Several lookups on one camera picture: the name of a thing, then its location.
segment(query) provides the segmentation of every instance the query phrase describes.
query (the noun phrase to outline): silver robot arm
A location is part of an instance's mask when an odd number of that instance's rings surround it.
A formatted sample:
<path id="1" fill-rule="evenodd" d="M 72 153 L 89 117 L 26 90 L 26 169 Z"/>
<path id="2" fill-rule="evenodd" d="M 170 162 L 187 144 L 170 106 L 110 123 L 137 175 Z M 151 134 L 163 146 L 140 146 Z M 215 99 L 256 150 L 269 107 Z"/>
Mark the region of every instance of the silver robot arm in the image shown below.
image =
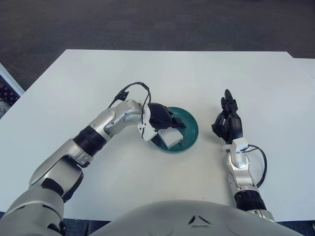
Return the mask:
<path id="1" fill-rule="evenodd" d="M 125 127 L 138 125 L 143 136 L 141 114 L 136 101 L 123 101 L 103 111 L 75 138 L 65 142 L 35 170 L 29 189 L 2 217 L 1 235 L 65 235 L 63 205 L 80 185 L 82 168 L 89 166 L 93 156 Z M 146 132 L 154 136 L 149 128 Z"/>
<path id="2" fill-rule="evenodd" d="M 249 144 L 244 138 L 234 139 L 231 145 L 224 145 L 226 151 L 224 163 L 228 169 L 228 182 L 238 209 L 247 211 L 264 219 L 275 221 L 271 212 L 266 209 L 257 185 L 249 168 L 250 161 L 243 152 Z"/>
<path id="3" fill-rule="evenodd" d="M 228 169 L 228 182 L 236 207 L 274 221 L 260 196 L 259 186 L 255 184 L 249 172 L 250 162 L 244 153 L 249 144 L 243 138 L 241 118 L 236 113 L 238 110 L 236 100 L 228 89 L 221 99 L 221 106 L 222 112 L 212 125 L 212 130 L 226 142 L 222 149 L 225 151 L 224 162 Z"/>

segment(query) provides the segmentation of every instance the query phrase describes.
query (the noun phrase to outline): white table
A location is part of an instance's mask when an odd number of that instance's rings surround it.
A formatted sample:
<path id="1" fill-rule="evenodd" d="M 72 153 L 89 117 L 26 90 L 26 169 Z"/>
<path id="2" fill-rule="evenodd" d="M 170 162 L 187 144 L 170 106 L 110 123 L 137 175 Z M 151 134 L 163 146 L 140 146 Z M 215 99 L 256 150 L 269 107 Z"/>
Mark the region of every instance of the white table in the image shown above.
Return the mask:
<path id="1" fill-rule="evenodd" d="M 125 85 L 143 81 L 152 101 L 185 108 L 199 137 L 180 153 L 161 151 L 135 127 L 115 136 L 84 169 L 65 217 L 113 220 L 144 204 L 192 199 L 233 205 L 221 145 L 210 124 L 229 88 L 249 143 L 266 152 L 260 193 L 277 221 L 315 219 L 314 77 L 284 52 L 66 50 L 0 120 L 0 210 L 28 187 L 36 167 L 106 109 Z M 130 89 L 142 102 L 146 92 Z M 251 152 L 256 181 L 262 158 Z"/>

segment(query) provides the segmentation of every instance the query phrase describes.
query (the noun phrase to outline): teal plate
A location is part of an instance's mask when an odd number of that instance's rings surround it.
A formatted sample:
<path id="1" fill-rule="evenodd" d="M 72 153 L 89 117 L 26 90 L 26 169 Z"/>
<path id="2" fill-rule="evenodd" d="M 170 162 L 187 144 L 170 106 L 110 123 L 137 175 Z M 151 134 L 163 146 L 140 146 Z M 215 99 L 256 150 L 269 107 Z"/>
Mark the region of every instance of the teal plate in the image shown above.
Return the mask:
<path id="1" fill-rule="evenodd" d="M 159 148 L 166 150 L 166 151 L 183 151 L 190 148 L 197 140 L 199 129 L 198 124 L 195 118 L 186 110 L 179 108 L 179 107 L 169 107 L 169 111 L 173 113 L 173 117 L 178 117 L 182 119 L 184 122 L 186 129 L 178 129 L 179 132 L 183 135 L 183 145 L 176 144 L 170 149 L 167 149 L 165 144 L 163 143 L 162 139 L 158 137 L 161 141 L 161 146 Z"/>

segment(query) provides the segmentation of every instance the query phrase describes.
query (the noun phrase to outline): wire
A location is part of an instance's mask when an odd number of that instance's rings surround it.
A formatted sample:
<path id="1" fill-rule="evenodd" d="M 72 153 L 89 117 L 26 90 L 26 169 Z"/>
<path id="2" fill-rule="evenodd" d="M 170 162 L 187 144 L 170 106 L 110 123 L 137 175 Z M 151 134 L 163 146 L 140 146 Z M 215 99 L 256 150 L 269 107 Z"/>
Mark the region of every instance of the wire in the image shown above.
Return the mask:
<path id="1" fill-rule="evenodd" d="M 141 85 L 147 92 L 148 92 L 148 95 L 149 95 L 149 103 L 151 103 L 151 93 L 150 93 L 150 89 L 148 86 L 146 86 L 145 83 L 143 82 L 134 82 L 134 83 L 131 83 L 129 85 L 127 85 L 126 87 L 124 87 L 122 90 L 119 91 L 119 93 L 115 96 L 115 98 L 113 99 L 113 101 L 110 103 L 110 105 L 108 106 L 108 108 L 111 108 L 111 106 L 117 101 L 117 100 L 122 100 L 120 99 L 120 95 L 122 95 L 123 92 L 125 92 L 125 90 L 127 88 L 129 88 L 130 86 L 133 86 L 133 85 Z"/>
<path id="2" fill-rule="evenodd" d="M 264 159 L 264 171 L 262 173 L 260 181 L 257 183 L 257 188 L 259 188 L 262 185 L 262 183 L 264 182 L 265 178 L 266 178 L 266 174 L 267 174 L 267 157 L 266 157 L 266 154 L 264 153 L 264 151 L 261 148 L 255 146 L 255 145 L 248 145 L 248 146 L 252 147 L 254 149 L 248 150 L 248 151 L 243 151 L 243 152 L 251 152 L 251 151 L 259 150 L 261 152 L 261 154 L 262 154 L 263 159 Z"/>
<path id="3" fill-rule="evenodd" d="M 144 105 L 146 104 L 148 98 L 149 98 L 149 102 L 148 104 L 151 103 L 151 93 L 150 93 L 150 89 L 148 86 L 146 86 L 145 83 L 143 82 L 134 82 L 134 83 L 131 83 L 129 85 L 127 85 L 126 87 L 124 87 L 122 90 L 119 91 L 119 93 L 115 96 L 115 98 L 113 99 L 113 101 L 110 103 L 110 105 L 108 106 L 108 108 L 111 108 L 111 106 L 117 101 L 117 100 L 125 100 L 128 96 L 128 92 L 125 92 L 125 90 L 127 88 L 129 88 L 130 86 L 132 85 L 141 85 L 147 92 L 148 92 L 148 95 L 146 97 L 146 99 L 144 100 L 144 103 L 142 105 L 142 112 L 141 112 L 141 124 L 143 124 L 143 114 L 144 114 Z"/>

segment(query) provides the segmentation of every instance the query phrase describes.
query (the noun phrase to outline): dark floor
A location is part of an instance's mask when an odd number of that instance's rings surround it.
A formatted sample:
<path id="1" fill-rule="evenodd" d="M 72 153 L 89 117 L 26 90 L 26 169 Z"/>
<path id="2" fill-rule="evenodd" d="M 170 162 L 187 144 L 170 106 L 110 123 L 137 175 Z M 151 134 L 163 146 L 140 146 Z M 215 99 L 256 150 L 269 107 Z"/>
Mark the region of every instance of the dark floor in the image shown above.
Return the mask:
<path id="1" fill-rule="evenodd" d="M 0 62 L 27 89 L 65 49 L 315 58 L 314 0 L 1 0 Z"/>

